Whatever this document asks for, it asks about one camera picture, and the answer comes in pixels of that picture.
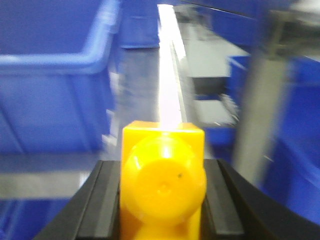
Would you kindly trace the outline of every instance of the yellow cylindrical knob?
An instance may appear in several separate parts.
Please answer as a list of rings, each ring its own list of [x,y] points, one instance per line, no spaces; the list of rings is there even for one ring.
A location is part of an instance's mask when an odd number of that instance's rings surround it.
[[[122,199],[146,224],[176,225],[201,206],[206,193],[202,161],[180,138],[147,137],[122,168]]]

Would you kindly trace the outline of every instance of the yellow plastic part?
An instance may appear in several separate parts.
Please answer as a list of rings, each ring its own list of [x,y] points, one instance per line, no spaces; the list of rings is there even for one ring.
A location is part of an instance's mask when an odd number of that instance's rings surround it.
[[[206,194],[204,132],[134,121],[123,130],[121,240],[199,240]]]

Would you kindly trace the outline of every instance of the white strip light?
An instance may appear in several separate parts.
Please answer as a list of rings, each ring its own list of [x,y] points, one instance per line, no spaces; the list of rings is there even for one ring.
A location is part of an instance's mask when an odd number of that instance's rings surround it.
[[[159,49],[159,119],[160,126],[165,129],[176,128],[182,122],[181,109],[178,97],[178,86],[171,49],[174,37],[179,35],[179,28],[172,5],[158,5],[160,17],[160,49]],[[182,49],[176,49],[176,54],[186,55]]]

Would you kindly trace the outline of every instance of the blurred background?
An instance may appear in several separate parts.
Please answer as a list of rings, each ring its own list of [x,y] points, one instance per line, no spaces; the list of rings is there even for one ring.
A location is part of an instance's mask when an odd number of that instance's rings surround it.
[[[318,0],[0,1],[0,240],[30,240],[134,120],[320,225]]]

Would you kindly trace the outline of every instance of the blue plastic bin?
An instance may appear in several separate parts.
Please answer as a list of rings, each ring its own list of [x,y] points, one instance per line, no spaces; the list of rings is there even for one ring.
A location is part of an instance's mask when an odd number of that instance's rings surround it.
[[[0,153],[95,151],[118,0],[0,1]]]
[[[209,10],[210,29],[217,35],[239,46],[252,46],[257,34],[255,19],[234,13]]]
[[[290,84],[262,190],[320,225],[320,85]]]
[[[213,150],[216,159],[224,159],[232,163],[232,152],[236,129],[231,126],[205,127],[205,138]]]
[[[231,72],[226,81],[226,93],[239,107],[241,106],[245,89],[249,61],[249,56],[233,56],[229,59]]]
[[[291,61],[290,69],[290,79],[293,82],[301,84],[320,83],[320,60],[297,57]]]
[[[33,239],[68,201],[68,199],[1,200],[0,239]]]
[[[120,46],[125,49],[157,48],[158,0],[124,0],[119,30]]]

